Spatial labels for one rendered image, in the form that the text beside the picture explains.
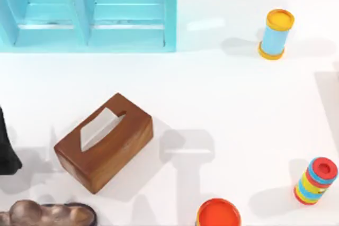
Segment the blue and yellow can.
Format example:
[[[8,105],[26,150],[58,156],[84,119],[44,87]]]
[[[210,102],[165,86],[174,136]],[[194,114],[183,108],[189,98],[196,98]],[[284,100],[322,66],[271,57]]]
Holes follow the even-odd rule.
[[[259,54],[268,60],[278,60],[284,54],[289,31],[295,17],[287,10],[271,10],[266,17],[263,39],[258,46]]]

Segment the wooden tissue box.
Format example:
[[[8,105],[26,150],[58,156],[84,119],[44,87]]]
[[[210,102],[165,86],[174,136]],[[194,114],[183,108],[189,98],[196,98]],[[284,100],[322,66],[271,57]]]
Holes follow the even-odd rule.
[[[104,108],[123,116],[122,121],[99,143],[81,151],[81,128],[93,121]],[[116,93],[62,138],[54,150],[63,168],[89,192],[96,194],[152,138],[152,117]]]

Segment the stack of coloured rings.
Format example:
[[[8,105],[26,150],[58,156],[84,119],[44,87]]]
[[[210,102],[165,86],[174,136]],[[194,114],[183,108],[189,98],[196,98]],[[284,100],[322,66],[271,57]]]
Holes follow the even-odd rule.
[[[316,204],[338,176],[336,164],[326,158],[314,158],[302,174],[293,193],[304,205]]]

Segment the orange lidded can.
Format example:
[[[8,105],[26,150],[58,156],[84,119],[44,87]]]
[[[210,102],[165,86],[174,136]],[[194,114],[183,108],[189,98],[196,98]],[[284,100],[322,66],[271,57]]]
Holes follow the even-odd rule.
[[[242,220],[233,203],[223,198],[211,198],[199,207],[195,226],[242,226]]]

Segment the light blue rack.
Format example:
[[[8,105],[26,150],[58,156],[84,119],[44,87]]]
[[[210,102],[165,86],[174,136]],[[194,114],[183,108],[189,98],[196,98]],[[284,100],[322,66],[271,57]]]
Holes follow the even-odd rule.
[[[177,0],[0,0],[0,52],[174,52]]]

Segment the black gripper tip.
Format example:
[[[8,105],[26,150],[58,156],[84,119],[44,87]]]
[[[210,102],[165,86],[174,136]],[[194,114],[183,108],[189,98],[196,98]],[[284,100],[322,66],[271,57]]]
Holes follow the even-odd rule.
[[[3,110],[0,107],[0,175],[14,175],[21,168],[22,162],[8,138]]]

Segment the white tissue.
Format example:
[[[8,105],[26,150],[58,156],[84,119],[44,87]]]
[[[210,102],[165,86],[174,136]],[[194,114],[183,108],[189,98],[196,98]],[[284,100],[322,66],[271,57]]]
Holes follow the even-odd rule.
[[[104,108],[98,116],[81,128],[81,151],[84,152],[105,138],[124,118]]]

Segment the brown bread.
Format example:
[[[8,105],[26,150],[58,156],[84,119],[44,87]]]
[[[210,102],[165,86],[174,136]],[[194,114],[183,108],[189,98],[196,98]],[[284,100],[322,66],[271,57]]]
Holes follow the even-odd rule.
[[[8,211],[0,211],[0,226],[97,226],[97,214],[84,203],[19,200]]]

